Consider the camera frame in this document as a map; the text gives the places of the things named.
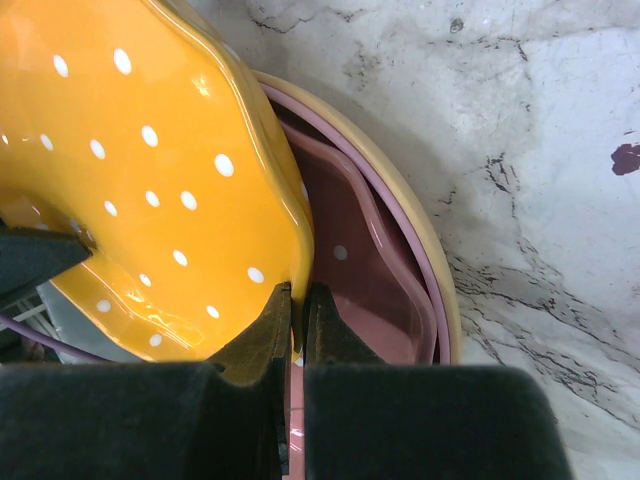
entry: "orange polka dot bowl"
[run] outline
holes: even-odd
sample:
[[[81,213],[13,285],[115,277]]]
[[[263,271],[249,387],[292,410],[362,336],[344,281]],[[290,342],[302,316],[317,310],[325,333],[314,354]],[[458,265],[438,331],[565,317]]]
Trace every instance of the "orange polka dot bowl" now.
[[[143,359],[208,358],[280,282],[301,305],[311,211],[251,72],[184,1],[65,7],[0,10],[0,218],[79,235],[54,285]]]

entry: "dark stain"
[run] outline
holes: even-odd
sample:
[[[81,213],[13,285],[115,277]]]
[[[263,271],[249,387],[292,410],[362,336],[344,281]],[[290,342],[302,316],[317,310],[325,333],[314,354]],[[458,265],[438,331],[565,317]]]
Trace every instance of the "dark stain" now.
[[[504,168],[503,162],[504,152],[502,152],[496,158],[488,158],[484,169],[487,172],[489,179],[493,182],[498,190],[511,194],[511,192],[507,188],[507,186],[510,186],[511,182],[509,182],[509,175]]]
[[[446,200],[440,199],[438,202],[444,203],[445,205],[451,205],[453,203],[453,197],[456,195],[456,189],[454,188],[451,192],[449,192],[449,197]]]
[[[518,48],[518,53],[520,54],[520,58],[523,59],[525,62],[528,62],[529,57],[527,57],[527,54],[524,53],[524,50],[522,50],[522,45],[520,45],[519,41],[516,42],[516,47]]]
[[[335,15],[339,16],[347,23],[351,23],[353,20],[356,20],[362,14],[366,13],[366,10],[364,8],[361,8],[353,12],[347,12],[347,11],[338,10],[335,8],[330,8],[329,11],[333,12]]]
[[[449,33],[458,33],[463,28],[464,28],[464,22],[460,17],[456,17],[453,20],[451,20],[451,25],[449,26]]]
[[[291,30],[296,28],[299,24],[310,22],[311,20],[316,18],[316,15],[318,15],[318,13],[319,12],[314,13],[309,18],[298,18],[293,25],[287,28],[279,28],[279,27],[276,27],[275,25],[271,25],[271,22],[273,22],[276,19],[276,17],[266,17],[264,20],[259,20],[251,16],[251,21],[261,29],[264,28],[265,30],[271,30],[272,32],[276,32],[284,35],[285,33],[289,33]]]
[[[356,90],[361,92],[376,75],[381,63],[378,56],[366,54],[360,44],[356,54],[342,67],[342,73],[353,79]]]
[[[611,171],[616,175],[626,175],[640,169],[640,144],[624,143],[611,154],[613,167]]]

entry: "gray marble veining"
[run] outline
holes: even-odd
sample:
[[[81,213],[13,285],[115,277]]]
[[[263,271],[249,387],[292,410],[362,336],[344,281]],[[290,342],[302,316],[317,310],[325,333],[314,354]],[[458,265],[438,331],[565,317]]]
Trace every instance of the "gray marble veining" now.
[[[640,3],[193,0],[253,68],[328,101],[415,190],[465,361],[544,387],[576,477],[640,478]]]

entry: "pink ceramic dish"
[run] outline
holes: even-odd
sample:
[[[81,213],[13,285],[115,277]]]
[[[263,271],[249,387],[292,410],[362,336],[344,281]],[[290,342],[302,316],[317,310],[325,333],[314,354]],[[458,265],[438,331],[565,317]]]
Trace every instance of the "pink ceramic dish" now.
[[[329,285],[342,319],[383,360],[432,363],[435,313],[392,219],[383,221],[365,179],[343,153],[282,126],[311,204],[313,280]]]
[[[437,356],[435,358],[435,362],[441,364],[451,363],[449,327],[438,282],[433,268],[431,267],[429,258],[422,247],[415,229],[409,222],[406,213],[394,197],[393,193],[391,193],[391,190],[386,186],[384,181],[368,163],[367,159],[362,156],[359,150],[345,139],[344,136],[327,120],[290,95],[264,83],[261,85],[269,100],[274,104],[276,112],[281,113],[284,109],[295,114],[301,120],[306,122],[307,125],[304,129],[305,133],[312,134],[315,138],[323,139],[325,142],[330,142],[335,148],[344,153],[349,160],[358,167],[363,176],[380,196],[382,202],[392,213],[393,218],[397,222],[397,225],[401,229],[402,234],[406,238],[415,259],[417,260],[427,286],[427,292],[433,304],[438,330]]]

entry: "marble surface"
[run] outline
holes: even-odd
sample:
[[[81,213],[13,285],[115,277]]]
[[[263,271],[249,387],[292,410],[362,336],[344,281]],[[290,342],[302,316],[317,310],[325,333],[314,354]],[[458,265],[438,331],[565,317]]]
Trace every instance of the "marble surface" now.
[[[611,154],[640,142],[640,3],[193,4],[394,160],[447,251],[465,361],[540,382],[576,478],[639,478],[640,171]]]

